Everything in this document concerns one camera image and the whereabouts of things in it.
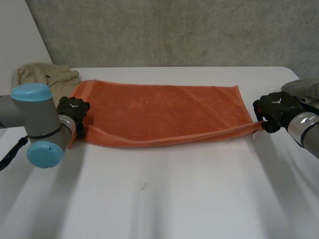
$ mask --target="light blue cap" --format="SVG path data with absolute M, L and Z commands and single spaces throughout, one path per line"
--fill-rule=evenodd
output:
M 51 168 L 61 161 L 63 154 L 62 148 L 55 143 L 39 141 L 29 146 L 26 155 L 34 166 Z
M 13 88 L 11 97 L 23 102 L 42 102 L 50 100 L 52 93 L 46 84 L 32 83 Z

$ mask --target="gray towel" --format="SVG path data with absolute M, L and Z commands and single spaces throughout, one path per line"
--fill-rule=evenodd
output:
M 319 79 L 292 81 L 283 85 L 281 90 L 297 97 L 305 104 L 313 104 L 319 101 Z

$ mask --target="white tabletop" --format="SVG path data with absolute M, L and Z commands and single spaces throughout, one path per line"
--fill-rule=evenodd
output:
M 82 80 L 238 85 L 252 103 L 297 79 L 282 67 L 77 68 Z M 0 156 L 24 136 L 0 137 Z M 55 168 L 26 146 L 0 172 L 0 239 L 312 239 L 319 236 L 319 161 L 275 134 L 152 148 L 77 142 Z

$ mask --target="black glove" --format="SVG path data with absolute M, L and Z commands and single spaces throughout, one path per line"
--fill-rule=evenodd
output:
M 85 132 L 82 121 L 89 109 L 90 104 L 84 102 L 82 99 L 62 97 L 59 100 L 59 105 L 56 108 L 56 111 L 59 115 L 65 115 L 72 118 L 76 124 L 78 138 L 84 138 Z
M 297 115 L 305 112 L 302 105 L 286 92 L 271 93 L 262 96 L 260 100 L 253 103 L 254 111 L 262 128 L 268 133 L 274 133 L 281 127 L 288 128 L 290 121 Z

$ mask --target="orange towel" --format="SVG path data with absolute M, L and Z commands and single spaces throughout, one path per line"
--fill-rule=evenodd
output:
M 237 86 L 161 86 L 84 81 L 71 94 L 89 102 L 87 143 L 146 147 L 252 134 Z

